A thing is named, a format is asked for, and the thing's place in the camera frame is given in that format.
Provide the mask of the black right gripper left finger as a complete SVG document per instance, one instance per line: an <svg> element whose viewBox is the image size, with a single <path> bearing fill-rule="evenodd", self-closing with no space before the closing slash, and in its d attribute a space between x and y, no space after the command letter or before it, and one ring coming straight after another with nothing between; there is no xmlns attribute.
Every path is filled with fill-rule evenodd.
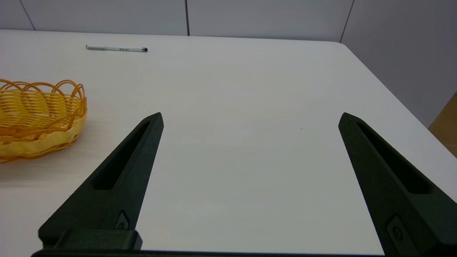
<svg viewBox="0 0 457 257"><path fill-rule="evenodd" d="M70 229L134 229L164 128L145 117L39 228L44 247Z"/></svg>

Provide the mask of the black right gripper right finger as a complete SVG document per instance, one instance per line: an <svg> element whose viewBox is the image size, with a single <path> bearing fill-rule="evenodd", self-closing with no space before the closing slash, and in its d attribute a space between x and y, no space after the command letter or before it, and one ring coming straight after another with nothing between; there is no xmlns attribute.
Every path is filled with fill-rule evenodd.
<svg viewBox="0 0 457 257"><path fill-rule="evenodd" d="M384 254L455 256L457 205L362 119L338 129Z"/></svg>

